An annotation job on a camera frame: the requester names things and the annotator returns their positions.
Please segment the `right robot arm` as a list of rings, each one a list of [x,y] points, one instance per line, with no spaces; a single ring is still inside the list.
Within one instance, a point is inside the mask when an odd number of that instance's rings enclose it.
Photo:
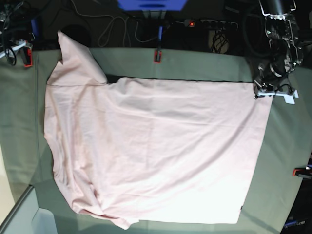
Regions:
[[[33,66],[32,42],[35,39],[31,21],[23,22],[30,4],[24,0],[0,2],[0,57],[15,66],[20,55],[24,67]]]

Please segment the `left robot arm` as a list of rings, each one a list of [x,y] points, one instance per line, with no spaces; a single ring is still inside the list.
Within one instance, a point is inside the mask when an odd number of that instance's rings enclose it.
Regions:
[[[263,32],[269,40],[270,51],[265,53],[254,50],[247,36],[247,17],[257,8],[261,10]],[[299,97],[289,82],[289,74],[303,61],[299,27],[293,14],[295,10],[293,0],[260,0],[243,13],[241,28],[247,47],[255,56],[270,60],[267,65],[258,65],[258,73],[253,80],[255,99],[280,96],[287,104],[294,105]]]

